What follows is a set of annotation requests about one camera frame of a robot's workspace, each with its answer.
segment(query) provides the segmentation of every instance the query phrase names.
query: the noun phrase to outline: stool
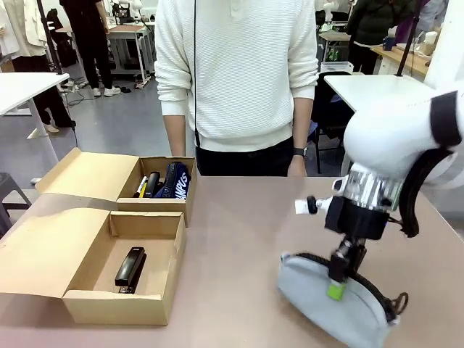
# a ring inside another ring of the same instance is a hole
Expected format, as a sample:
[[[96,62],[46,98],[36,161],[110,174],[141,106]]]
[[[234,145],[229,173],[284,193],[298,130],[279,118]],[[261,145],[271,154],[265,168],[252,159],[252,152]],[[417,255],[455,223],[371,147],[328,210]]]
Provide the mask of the stool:
[[[25,203],[3,203],[5,197],[16,191]],[[26,210],[31,206],[21,188],[16,184],[10,174],[0,173],[0,238],[12,227],[7,210]]]

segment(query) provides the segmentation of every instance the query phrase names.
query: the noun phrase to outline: wristwatch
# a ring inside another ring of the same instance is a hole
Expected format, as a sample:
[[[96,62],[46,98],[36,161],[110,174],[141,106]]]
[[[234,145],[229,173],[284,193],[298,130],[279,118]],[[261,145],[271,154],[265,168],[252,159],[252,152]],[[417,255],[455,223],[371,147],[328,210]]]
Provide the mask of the wristwatch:
[[[305,147],[304,149],[298,149],[296,147],[293,148],[293,155],[294,156],[302,156],[302,157],[306,158],[306,152],[307,152],[307,147]]]

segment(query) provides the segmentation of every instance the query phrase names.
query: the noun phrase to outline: white sweater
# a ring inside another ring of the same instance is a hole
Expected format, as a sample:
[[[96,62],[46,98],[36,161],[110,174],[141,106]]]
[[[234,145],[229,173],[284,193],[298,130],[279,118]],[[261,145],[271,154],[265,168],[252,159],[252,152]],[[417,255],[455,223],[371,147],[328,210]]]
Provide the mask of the white sweater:
[[[314,0],[196,0],[196,124],[203,149],[250,152],[292,134],[293,98],[314,98]],[[163,115],[194,129],[194,0],[159,0]]]

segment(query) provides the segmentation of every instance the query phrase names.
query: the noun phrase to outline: black pole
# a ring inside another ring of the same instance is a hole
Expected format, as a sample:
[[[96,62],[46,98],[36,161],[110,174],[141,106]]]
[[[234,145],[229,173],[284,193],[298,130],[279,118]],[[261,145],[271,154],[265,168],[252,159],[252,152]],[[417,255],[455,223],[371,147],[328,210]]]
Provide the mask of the black pole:
[[[422,8],[422,1],[423,0],[415,0],[415,8],[414,8],[414,18],[413,18],[413,25],[411,26],[411,32],[409,33],[409,37],[407,38],[405,53],[403,53],[403,57],[401,58],[401,63],[399,64],[397,76],[401,77],[403,73],[403,69],[405,68],[406,59],[409,54],[409,50],[411,48],[411,44],[413,43],[415,29],[418,27],[419,18],[421,15],[421,8]]]
[[[45,17],[44,6],[42,6],[42,0],[37,0],[37,6],[38,11],[41,14],[41,20],[43,24],[43,29],[45,30],[46,42],[49,45],[51,60],[53,61],[53,65],[55,66],[56,72],[61,75],[63,71],[61,70],[61,65],[59,65],[57,51],[55,51],[55,45],[53,44],[53,41],[51,39],[49,26]]]

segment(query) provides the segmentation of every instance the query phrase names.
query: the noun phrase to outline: black trousers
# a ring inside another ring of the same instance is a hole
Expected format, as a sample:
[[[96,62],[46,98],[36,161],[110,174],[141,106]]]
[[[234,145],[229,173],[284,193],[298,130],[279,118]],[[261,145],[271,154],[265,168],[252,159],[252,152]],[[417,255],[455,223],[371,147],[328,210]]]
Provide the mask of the black trousers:
[[[377,53],[369,47],[362,47],[354,42],[349,43],[348,60],[355,66],[354,71],[360,71],[364,75],[372,75],[377,63]]]
[[[108,58],[108,43],[103,25],[101,25],[101,28],[96,28],[93,35],[87,33],[87,29],[83,33],[80,28],[77,30],[72,29],[74,30],[76,44],[82,58],[82,65],[86,72],[88,84],[92,88],[99,87],[99,77],[95,68],[96,62],[104,87],[111,88],[112,77]]]
[[[205,176],[287,176],[293,138],[253,152],[214,152],[196,148],[196,163]]]
[[[45,55],[15,58],[13,67],[18,73],[50,73],[49,61]],[[46,111],[48,108],[57,127],[71,127],[70,116],[56,87],[47,89],[33,99],[43,123],[50,124],[50,114]]]

